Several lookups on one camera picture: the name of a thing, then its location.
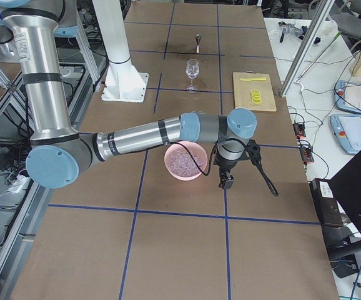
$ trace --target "bowl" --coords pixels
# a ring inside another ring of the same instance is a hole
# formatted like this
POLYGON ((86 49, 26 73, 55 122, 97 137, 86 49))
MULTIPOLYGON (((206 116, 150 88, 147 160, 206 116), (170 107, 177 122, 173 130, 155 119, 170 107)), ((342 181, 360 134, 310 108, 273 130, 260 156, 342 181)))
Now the bowl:
MULTIPOLYGON (((207 167, 208 157, 202 146, 187 141, 179 143, 184 145, 192 153, 202 170, 207 167)), ((173 144, 167 149, 164 156, 164 163, 168 172, 179 180, 193 180, 201 175, 201 172, 196 168, 190 155, 178 144, 173 144)))

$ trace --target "label on robot arm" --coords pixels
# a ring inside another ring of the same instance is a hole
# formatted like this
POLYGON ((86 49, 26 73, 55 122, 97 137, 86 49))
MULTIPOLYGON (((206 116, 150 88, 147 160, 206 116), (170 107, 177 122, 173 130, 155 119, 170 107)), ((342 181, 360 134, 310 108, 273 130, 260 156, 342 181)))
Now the label on robot arm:
POLYGON ((16 41, 19 61, 20 62, 30 61, 31 57, 29 55, 29 49, 28 49, 25 33, 22 32, 15 34, 14 39, 16 41))
POLYGON ((319 186, 320 186, 320 193, 322 194, 322 197, 333 198, 332 190, 330 189, 330 186, 327 182, 320 181, 319 186))

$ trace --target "white pole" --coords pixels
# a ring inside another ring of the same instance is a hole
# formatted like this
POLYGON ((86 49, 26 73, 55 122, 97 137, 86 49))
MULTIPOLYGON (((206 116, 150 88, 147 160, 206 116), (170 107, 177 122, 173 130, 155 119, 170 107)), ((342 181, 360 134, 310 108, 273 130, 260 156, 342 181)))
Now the white pole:
POLYGON ((119 0, 93 0, 93 5, 110 60, 101 99, 143 102, 149 75, 132 65, 119 0))

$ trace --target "pink bowl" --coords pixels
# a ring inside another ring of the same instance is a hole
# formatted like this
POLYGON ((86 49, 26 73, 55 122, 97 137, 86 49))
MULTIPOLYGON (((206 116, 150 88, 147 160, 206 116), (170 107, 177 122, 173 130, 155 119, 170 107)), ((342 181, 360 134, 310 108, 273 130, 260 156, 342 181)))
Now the pink bowl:
MULTIPOLYGON (((180 143, 182 145, 184 145, 193 154, 193 156, 197 157, 198 161, 202 162, 202 165, 200 166, 200 168, 202 170, 204 170, 205 167, 207 167, 207 162, 208 162, 207 153, 205 152, 204 148, 202 146, 200 146, 199 144, 196 144, 194 142, 182 141, 180 143)), ((173 144, 171 147, 169 147, 167 149, 166 154, 164 156, 164 163, 166 164, 168 172, 170 172, 170 174, 172 176, 174 176, 176 179, 179 179, 179 180, 188 181, 188 180, 195 179, 195 178, 197 178, 197 177, 199 177, 201 175, 201 172, 199 170, 197 170, 194 163, 192 162, 191 157, 188 155, 186 150, 181 145, 178 145, 178 144, 173 144), (181 176, 179 174, 176 174, 176 173, 174 173, 173 171, 170 170, 170 165, 174 161, 173 157, 171 157, 171 154, 176 152, 176 151, 180 151, 181 153, 186 153, 187 154, 187 156, 190 159, 189 162, 191 164, 193 164, 193 166, 194 166, 194 168, 195 168, 195 170, 197 172, 195 175, 185 177, 185 176, 181 176)))

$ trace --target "tablet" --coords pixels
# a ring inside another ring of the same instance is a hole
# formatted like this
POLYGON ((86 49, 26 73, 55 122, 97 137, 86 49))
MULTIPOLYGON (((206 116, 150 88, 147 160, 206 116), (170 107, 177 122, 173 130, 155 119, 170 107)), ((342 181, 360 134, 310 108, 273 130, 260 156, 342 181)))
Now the tablet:
POLYGON ((361 84, 339 80, 336 86, 343 97, 335 94, 336 106, 342 111, 361 114, 361 84))
POLYGON ((357 154, 361 150, 361 116, 333 114, 330 125, 334 134, 347 154, 357 154))

